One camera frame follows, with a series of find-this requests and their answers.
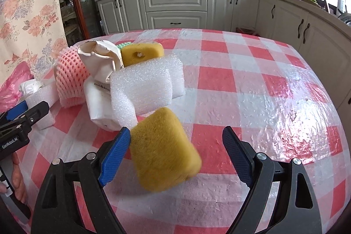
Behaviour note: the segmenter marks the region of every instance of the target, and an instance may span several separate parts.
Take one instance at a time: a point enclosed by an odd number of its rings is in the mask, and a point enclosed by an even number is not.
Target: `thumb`
[[[6,191],[6,186],[2,182],[0,182],[0,193],[6,193]]]

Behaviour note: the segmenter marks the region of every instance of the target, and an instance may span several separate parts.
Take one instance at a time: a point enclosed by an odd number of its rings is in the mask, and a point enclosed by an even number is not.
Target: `yellow sponge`
[[[140,184],[163,191],[196,176],[201,158],[176,115],[156,110],[131,130],[130,151]]]
[[[127,67],[146,60],[162,57],[165,55],[165,51],[159,43],[132,44],[123,47],[121,54],[123,64]]]

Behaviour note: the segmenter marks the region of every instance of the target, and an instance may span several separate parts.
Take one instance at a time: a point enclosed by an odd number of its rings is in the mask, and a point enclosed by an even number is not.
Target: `blue gripper pad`
[[[250,157],[243,143],[230,126],[224,128],[222,141],[240,181],[246,183],[246,185],[251,188],[253,185],[254,170],[252,157]]]
[[[10,110],[8,110],[6,119],[8,121],[15,120],[18,116],[20,116],[22,113],[28,110],[27,103],[25,101],[22,101],[21,103],[17,104]]]
[[[131,133],[128,128],[123,127],[118,133],[107,155],[101,162],[101,173],[99,183],[104,187],[112,181],[116,175],[119,165],[129,148],[131,142]]]

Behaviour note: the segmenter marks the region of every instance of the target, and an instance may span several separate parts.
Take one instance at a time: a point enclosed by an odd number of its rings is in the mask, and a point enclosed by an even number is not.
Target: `red and white tablecloth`
[[[222,144],[230,125],[273,160],[302,159],[321,212],[323,232],[335,223],[351,195],[351,163],[339,116],[317,76],[291,46],[231,32],[196,29],[146,30],[100,37],[119,44],[159,42],[184,64],[186,95],[169,106],[202,158],[200,173],[162,193],[138,183],[128,153],[108,199],[128,234],[225,233],[249,191]],[[116,134],[89,120],[87,106],[54,105],[54,126],[30,133],[18,151],[33,209],[51,161],[80,160]],[[277,195],[273,183],[259,225],[267,226]],[[86,227],[93,229],[77,186]]]

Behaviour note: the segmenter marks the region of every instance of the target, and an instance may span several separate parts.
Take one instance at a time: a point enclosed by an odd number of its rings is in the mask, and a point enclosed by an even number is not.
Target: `curtain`
[[[0,0],[0,83],[22,61],[39,79],[66,46],[59,0]]]

